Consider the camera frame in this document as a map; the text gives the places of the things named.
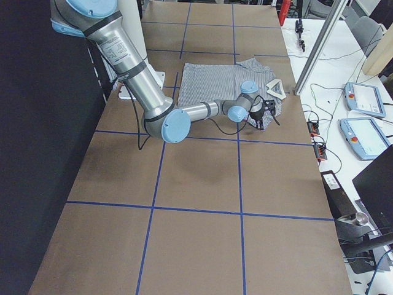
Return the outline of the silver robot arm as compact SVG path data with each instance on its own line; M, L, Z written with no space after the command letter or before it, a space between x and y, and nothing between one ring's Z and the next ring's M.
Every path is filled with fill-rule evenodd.
M267 110L255 82L241 84L235 100L214 100L178 108L165 96L146 57L140 54L134 39L123 28L124 20L136 22L141 30L138 11L126 12L119 1L51 1L52 28L61 34L84 37L96 44L120 82L143 108L143 126L152 137L167 143L184 140L193 121L227 116L233 122L252 119L262 125Z

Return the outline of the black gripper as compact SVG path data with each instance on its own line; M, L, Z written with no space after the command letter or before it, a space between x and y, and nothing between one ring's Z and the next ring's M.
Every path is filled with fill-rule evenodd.
M250 117L253 120L256 120L256 126L258 130L264 130L265 127L263 125L263 115L265 113L265 104L259 103L258 105L254 106L250 111Z

